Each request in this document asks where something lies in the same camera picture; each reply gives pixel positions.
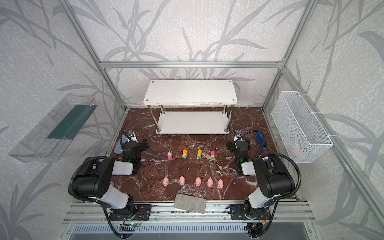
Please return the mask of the pink green mixer truck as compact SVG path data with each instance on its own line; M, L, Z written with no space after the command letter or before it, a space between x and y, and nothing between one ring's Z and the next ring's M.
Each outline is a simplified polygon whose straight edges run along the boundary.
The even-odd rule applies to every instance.
M211 151L210 153L210 160L213 161L216 159L216 152L215 151Z

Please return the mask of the orange green mixer truck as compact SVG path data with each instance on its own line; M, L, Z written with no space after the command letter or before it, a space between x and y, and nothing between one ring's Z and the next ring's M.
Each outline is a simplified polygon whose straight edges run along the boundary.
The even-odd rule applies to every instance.
M202 150L199 149L197 152L197 159L201 159L201 158L202 158Z

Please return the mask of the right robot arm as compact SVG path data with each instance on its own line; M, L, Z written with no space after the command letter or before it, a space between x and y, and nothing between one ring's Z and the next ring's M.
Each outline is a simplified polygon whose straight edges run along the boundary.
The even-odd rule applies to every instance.
M235 156L235 170L244 176L256 176L257 189L248 195L243 212L249 218L267 210L279 200L293 196L302 183L298 165L288 156L280 153L249 157L249 141L227 142L227 150Z

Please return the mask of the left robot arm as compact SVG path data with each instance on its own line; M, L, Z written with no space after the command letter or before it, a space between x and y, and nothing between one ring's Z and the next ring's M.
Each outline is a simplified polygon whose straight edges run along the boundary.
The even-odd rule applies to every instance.
M86 158L70 179L68 192L77 200L97 203L125 217L136 214L133 197L111 185L113 176L135 176L142 165L141 153L149 148L147 139L141 143L129 140L121 144L123 159L98 156Z

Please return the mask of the orange green toy truck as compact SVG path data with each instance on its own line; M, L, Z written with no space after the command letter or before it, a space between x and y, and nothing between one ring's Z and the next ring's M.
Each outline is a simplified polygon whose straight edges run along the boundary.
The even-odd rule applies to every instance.
M187 153L188 153L188 151L186 149L184 149L182 152L182 159L187 159Z

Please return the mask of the pink green toy truck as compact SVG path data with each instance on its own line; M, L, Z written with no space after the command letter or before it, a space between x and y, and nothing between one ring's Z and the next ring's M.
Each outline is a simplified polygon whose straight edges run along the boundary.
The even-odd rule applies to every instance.
M172 152L171 151L168 151L167 152L167 159L168 159L168 161L172 161L173 160L173 155L172 155Z

